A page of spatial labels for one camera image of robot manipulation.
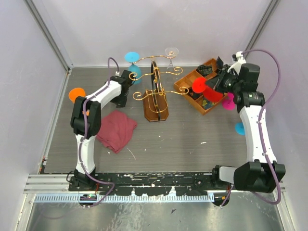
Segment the red wine glass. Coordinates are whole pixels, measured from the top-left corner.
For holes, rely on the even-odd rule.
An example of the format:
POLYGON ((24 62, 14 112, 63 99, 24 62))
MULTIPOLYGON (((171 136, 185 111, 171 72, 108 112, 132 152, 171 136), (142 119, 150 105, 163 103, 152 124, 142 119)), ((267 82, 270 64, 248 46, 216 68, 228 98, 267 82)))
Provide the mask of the red wine glass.
POLYGON ((206 83, 204 77, 197 78, 192 84, 192 90, 195 93, 203 94, 203 96, 212 103, 217 103, 223 99, 224 94, 211 89, 206 83))

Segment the pink wine glass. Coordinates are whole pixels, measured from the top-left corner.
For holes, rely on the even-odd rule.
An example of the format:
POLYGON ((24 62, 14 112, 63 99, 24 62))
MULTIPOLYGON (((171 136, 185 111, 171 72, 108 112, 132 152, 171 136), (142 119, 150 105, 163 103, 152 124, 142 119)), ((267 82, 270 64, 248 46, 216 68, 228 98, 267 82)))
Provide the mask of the pink wine glass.
POLYGON ((230 92, 227 94, 227 98, 222 101, 222 106, 224 109, 233 110, 235 108, 235 103, 233 102, 234 95, 230 92))

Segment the blue wine glass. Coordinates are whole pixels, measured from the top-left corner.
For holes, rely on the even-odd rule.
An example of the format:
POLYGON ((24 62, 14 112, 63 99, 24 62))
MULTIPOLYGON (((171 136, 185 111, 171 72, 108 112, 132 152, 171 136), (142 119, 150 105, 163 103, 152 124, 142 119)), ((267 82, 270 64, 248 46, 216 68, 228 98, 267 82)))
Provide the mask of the blue wine glass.
POLYGON ((235 126, 235 131, 240 134, 240 135, 245 135, 245 130, 244 130, 244 125, 243 123, 236 123, 235 126))
POLYGON ((135 62, 138 61, 139 58, 139 54, 134 51, 130 51, 125 55, 125 60, 131 63, 130 67, 128 68, 128 71, 136 73, 137 75, 135 76, 135 78, 141 77, 141 69, 135 64, 135 62))

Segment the orange wine glass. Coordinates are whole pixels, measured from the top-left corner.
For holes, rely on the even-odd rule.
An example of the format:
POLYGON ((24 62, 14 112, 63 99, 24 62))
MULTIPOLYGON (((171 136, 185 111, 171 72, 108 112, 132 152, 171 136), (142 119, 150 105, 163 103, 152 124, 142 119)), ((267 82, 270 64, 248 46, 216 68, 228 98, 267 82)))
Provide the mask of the orange wine glass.
POLYGON ((74 105, 73 108, 77 108, 84 114, 82 105, 86 98, 85 90, 83 88, 74 88, 69 92, 68 97, 74 105))

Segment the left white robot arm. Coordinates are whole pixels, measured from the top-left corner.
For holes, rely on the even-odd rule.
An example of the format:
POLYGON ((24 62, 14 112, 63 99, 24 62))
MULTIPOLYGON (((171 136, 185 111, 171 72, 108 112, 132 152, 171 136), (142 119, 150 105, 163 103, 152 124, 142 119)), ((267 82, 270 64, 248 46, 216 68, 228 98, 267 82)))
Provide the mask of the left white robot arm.
POLYGON ((132 80, 130 71, 118 71, 105 84, 90 95, 83 88, 74 88, 69 92, 69 99, 74 107, 70 126, 77 140, 77 165, 70 184, 90 191, 95 188, 94 143, 102 125, 101 110, 112 102, 124 107, 132 80))

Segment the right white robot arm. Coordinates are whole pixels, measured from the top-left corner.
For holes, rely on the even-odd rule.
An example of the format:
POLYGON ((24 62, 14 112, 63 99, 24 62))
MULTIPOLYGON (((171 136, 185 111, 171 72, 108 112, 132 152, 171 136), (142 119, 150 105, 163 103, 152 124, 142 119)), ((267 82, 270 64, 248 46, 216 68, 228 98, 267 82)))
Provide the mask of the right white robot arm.
POLYGON ((240 167, 215 166, 211 184, 218 190, 232 184, 240 191, 271 193, 278 188, 286 169, 277 162, 271 148, 266 125, 269 100, 257 90, 260 67, 247 63, 243 51, 232 58, 234 63, 224 65, 206 84, 216 92, 233 94, 245 131, 247 162, 240 167))

